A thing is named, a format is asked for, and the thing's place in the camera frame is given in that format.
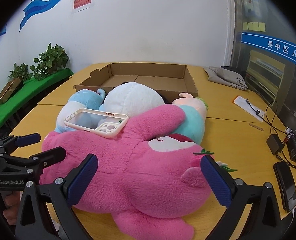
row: smartphone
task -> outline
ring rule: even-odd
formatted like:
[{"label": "smartphone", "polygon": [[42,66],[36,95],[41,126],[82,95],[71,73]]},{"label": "smartphone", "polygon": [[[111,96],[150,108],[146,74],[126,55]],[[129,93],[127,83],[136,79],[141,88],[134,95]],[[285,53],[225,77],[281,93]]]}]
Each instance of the smartphone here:
[{"label": "smartphone", "polygon": [[81,108],[65,118],[64,124],[76,130],[113,138],[124,128],[128,120],[129,117],[126,114]]},{"label": "smartphone", "polygon": [[296,184],[288,163],[278,162],[273,165],[275,176],[280,188],[282,206],[290,212],[296,206]]}]

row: charger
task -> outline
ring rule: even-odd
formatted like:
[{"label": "charger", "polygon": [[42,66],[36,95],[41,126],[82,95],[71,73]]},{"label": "charger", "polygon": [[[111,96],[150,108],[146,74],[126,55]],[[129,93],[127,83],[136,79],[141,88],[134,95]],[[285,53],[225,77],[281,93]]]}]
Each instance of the charger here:
[{"label": "charger", "polygon": [[271,134],[267,139],[267,145],[273,155],[277,155],[283,149],[283,144],[277,134]]},{"label": "charger", "polygon": [[290,160],[296,163],[296,138],[291,136],[287,141],[287,148],[290,155]]}]

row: phone case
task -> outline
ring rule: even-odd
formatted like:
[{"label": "phone case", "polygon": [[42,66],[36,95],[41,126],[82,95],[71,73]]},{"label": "phone case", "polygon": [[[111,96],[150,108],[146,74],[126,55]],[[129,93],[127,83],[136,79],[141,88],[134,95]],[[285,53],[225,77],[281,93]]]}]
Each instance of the phone case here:
[{"label": "phone case", "polygon": [[282,206],[290,212],[296,206],[296,185],[286,162],[278,162],[273,165],[275,175],[279,184]]},{"label": "phone case", "polygon": [[[88,127],[80,126],[75,123],[72,123],[71,120],[72,118],[78,116],[81,113],[90,113],[90,114],[95,114],[102,116],[103,118],[105,117],[113,117],[115,119],[120,119],[119,122],[112,122],[112,121],[107,121],[99,125],[96,129],[91,129]],[[64,119],[64,124],[68,127],[71,127],[76,130],[83,130],[87,132],[92,132],[97,135],[100,135],[104,138],[113,138],[115,137],[121,130],[124,128],[126,123],[129,120],[129,116],[126,114],[117,114],[117,113],[109,113],[109,112],[102,112],[98,110],[91,110],[91,109],[86,109],[86,108],[81,108],[77,111],[75,111],[73,114],[69,115],[67,118]]]}]

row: blue wave mural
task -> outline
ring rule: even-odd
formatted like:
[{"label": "blue wave mural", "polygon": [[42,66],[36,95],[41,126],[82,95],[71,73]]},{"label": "blue wave mural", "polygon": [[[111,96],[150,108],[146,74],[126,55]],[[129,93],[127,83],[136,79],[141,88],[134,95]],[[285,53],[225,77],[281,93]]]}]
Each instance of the blue wave mural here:
[{"label": "blue wave mural", "polygon": [[6,34],[6,30],[7,30],[7,24],[2,28],[0,32],[0,36]]},{"label": "blue wave mural", "polygon": [[46,12],[53,8],[57,3],[61,0],[49,0],[49,1],[42,1],[42,0],[34,0],[27,7],[24,9],[25,16],[20,23],[20,30],[24,27],[28,19],[36,14]]}]

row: teal plush toy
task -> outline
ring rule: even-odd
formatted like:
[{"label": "teal plush toy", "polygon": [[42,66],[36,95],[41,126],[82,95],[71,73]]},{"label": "teal plush toy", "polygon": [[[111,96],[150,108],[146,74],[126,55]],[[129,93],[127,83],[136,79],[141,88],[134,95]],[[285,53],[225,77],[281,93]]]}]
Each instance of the teal plush toy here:
[{"label": "teal plush toy", "polygon": [[184,110],[186,119],[172,134],[184,135],[200,145],[208,106],[201,98],[194,98],[190,94],[181,93],[179,96],[182,98],[174,100],[173,104]]},{"label": "teal plush toy", "polygon": [[[75,129],[67,127],[64,124],[64,119],[81,108],[98,110],[103,103],[105,96],[106,92],[103,89],[98,89],[97,92],[83,89],[74,93],[57,116],[55,132],[62,133],[66,131],[74,131]],[[78,119],[78,125],[85,127],[90,126],[95,129],[97,128],[99,121],[99,117],[84,115]]]},{"label": "teal plush toy", "polygon": [[204,121],[201,115],[192,106],[181,105],[179,107],[186,113],[186,119],[172,133],[184,135],[200,145],[204,135]]}]

